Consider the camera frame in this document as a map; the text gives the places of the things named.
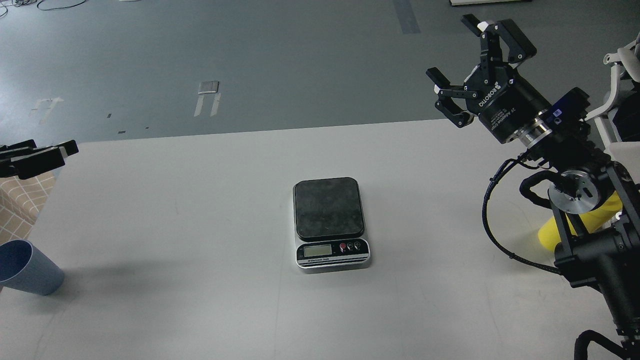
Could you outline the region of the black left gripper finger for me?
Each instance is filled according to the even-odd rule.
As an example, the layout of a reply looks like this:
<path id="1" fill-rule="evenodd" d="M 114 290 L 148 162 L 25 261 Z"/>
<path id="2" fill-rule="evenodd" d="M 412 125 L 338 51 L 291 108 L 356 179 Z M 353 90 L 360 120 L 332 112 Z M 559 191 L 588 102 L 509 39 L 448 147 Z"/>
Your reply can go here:
<path id="1" fill-rule="evenodd" d="M 0 146 L 0 177 L 27 180 L 66 165 L 66 158 L 79 152 L 75 140 L 37 146 L 34 140 Z"/>

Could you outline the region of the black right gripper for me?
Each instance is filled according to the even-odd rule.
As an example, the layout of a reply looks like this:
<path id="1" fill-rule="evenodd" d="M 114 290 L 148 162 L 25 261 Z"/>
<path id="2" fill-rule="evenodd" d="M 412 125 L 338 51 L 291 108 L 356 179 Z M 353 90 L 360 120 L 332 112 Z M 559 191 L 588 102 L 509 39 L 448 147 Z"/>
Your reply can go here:
<path id="1" fill-rule="evenodd" d="M 519 129 L 550 109 L 551 104 L 516 69 L 537 54 L 537 48 L 512 19 L 480 21 L 464 14 L 461 22 L 480 38 L 480 63 L 464 80 L 451 84 L 437 68 L 426 70 L 438 96 L 435 108 L 453 125 L 463 128 L 474 116 L 501 143 L 512 141 Z M 455 100 L 465 100 L 462 109 Z"/>

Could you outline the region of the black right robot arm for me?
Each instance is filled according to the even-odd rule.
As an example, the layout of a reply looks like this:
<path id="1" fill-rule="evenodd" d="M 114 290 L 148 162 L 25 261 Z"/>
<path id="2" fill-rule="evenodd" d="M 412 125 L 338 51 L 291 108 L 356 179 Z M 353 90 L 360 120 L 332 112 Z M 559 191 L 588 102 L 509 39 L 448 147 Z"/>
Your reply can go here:
<path id="1" fill-rule="evenodd" d="M 489 180 L 481 218 L 487 236 L 510 259 L 563 276 L 574 289 L 589 287 L 605 299 L 620 343 L 594 330 L 574 342 L 574 358 L 585 360 L 595 343 L 622 360 L 639 358 L 639 185 L 620 162 L 589 140 L 588 120 L 601 118 L 617 100 L 621 80 L 639 89 L 639 43 L 633 41 L 605 57 L 612 89 L 606 104 L 587 112 L 588 94 L 572 88 L 551 104 L 518 66 L 537 48 L 512 19 L 482 22 L 464 14 L 461 22 L 480 39 L 480 61 L 460 85 L 441 71 L 426 70 L 438 98 L 435 107 L 458 128 L 474 119 L 501 143 L 519 139 L 526 147 L 506 159 Z M 488 205 L 502 178 L 515 166 L 537 162 L 519 193 L 553 216 L 538 240 L 553 251 L 554 265 L 527 260 L 502 246 L 490 230 Z"/>

